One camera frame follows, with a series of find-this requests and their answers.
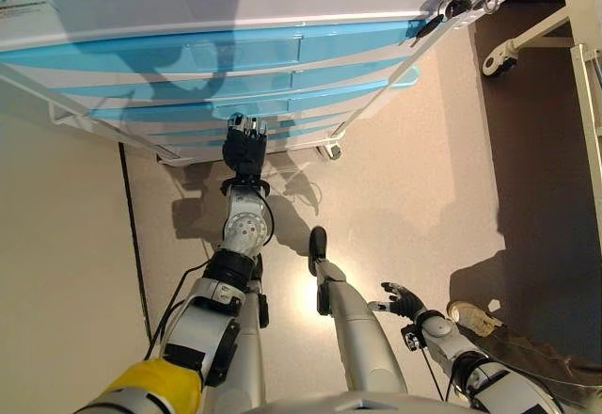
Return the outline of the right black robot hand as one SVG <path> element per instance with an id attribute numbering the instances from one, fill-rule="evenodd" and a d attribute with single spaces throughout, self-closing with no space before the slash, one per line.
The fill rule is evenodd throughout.
<path id="1" fill-rule="evenodd" d="M 388 294 L 388 301 L 371 301 L 368 308 L 372 311 L 389 312 L 403 317 L 412 323 L 426 311 L 423 302 L 413 292 L 395 282 L 382 282 L 381 287 Z"/>

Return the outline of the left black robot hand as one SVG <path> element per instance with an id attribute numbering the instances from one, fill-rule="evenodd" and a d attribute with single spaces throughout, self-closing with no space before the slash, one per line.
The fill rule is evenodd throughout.
<path id="1" fill-rule="evenodd" d="M 242 113 L 229 118 L 222 156 L 237 181 L 251 183 L 261 179 L 267 140 L 264 120 Z"/>

